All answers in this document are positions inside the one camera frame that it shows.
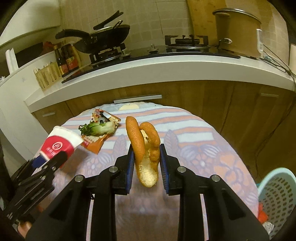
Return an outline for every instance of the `wok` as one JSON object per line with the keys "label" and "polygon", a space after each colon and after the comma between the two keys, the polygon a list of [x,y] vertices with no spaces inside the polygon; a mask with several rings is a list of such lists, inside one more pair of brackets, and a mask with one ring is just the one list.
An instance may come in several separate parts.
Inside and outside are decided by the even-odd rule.
{"label": "wok", "polygon": [[56,34],[55,38],[79,37],[81,39],[74,43],[74,47],[78,51],[88,54],[96,54],[108,48],[118,47],[128,36],[130,26],[122,24],[122,20],[117,22],[114,26],[104,26],[122,14],[123,12],[117,11],[110,18],[94,26],[93,29],[96,31],[92,34],[78,29],[63,29]]}

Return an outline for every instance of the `laundry basket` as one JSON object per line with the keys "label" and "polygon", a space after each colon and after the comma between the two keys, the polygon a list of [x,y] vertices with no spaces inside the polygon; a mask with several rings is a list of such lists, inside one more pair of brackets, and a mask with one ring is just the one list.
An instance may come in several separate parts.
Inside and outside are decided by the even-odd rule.
{"label": "laundry basket", "polygon": [[258,192],[263,211],[268,215],[268,221],[274,225],[269,234],[271,239],[296,205],[296,178],[287,168],[274,169],[262,180]]}

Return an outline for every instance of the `tablecloth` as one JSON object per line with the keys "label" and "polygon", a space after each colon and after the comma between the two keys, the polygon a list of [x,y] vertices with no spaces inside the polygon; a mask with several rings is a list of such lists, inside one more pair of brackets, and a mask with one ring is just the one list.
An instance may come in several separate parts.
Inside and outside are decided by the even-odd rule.
{"label": "tablecloth", "polygon": [[[100,108],[110,111],[117,110],[118,106],[105,105]],[[89,123],[92,112],[93,109],[85,111],[69,119],[63,126],[80,133],[78,126]],[[125,119],[130,115],[135,117],[139,124],[144,121],[153,124],[167,154],[177,157],[182,166],[200,176],[221,176],[257,216],[258,192],[255,182],[233,148],[204,120],[180,108],[155,104],[144,104],[139,109],[117,110],[111,113],[121,118],[115,134],[104,142],[98,155],[82,146],[74,152],[64,166],[56,171],[53,180],[55,189],[42,202],[43,207],[46,207],[74,176],[98,175],[112,166],[119,156],[127,154],[130,141],[126,133]],[[161,174],[154,187],[145,188],[138,181],[134,170],[130,194],[116,196],[118,241],[176,240],[178,212],[179,197],[166,195]]]}

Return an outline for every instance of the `wooden board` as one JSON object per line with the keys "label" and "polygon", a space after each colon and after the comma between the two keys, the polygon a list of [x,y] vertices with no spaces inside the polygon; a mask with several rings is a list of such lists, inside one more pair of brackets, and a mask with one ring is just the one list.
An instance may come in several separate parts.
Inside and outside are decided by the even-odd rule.
{"label": "wooden board", "polygon": [[194,35],[207,35],[210,45],[217,45],[214,10],[225,8],[225,0],[187,0]]}
{"label": "wooden board", "polygon": [[66,102],[76,116],[87,109],[113,103],[115,99],[161,94],[162,99],[149,102],[185,109],[203,118],[220,132],[226,118],[233,86],[233,81],[220,80],[153,83],[98,92]]}
{"label": "wooden board", "polygon": [[41,110],[35,111],[33,114],[48,134],[55,126],[61,126],[67,120],[74,117],[66,102],[60,102],[45,107]]}
{"label": "wooden board", "polygon": [[221,135],[256,177],[255,155],[286,114],[294,93],[267,85],[236,82]]}
{"label": "wooden board", "polygon": [[259,153],[257,163],[262,178],[278,167],[296,173],[296,105]]}

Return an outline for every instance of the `gas stove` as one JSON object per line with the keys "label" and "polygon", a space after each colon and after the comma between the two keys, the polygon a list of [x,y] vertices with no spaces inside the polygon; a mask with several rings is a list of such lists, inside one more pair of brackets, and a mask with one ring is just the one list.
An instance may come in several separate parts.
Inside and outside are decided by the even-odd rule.
{"label": "gas stove", "polygon": [[62,83],[98,69],[145,58],[177,55],[210,55],[240,58],[240,56],[230,51],[209,46],[207,36],[200,35],[197,37],[199,37],[199,39],[195,39],[193,35],[190,35],[189,37],[184,35],[181,37],[178,37],[177,35],[166,35],[165,45],[154,46],[154,44],[151,43],[149,47],[134,49],[131,51],[126,50],[125,44],[122,43],[119,47],[114,47],[90,55],[90,66],[85,68],[80,74],[68,77],[66,80],[62,81]]}

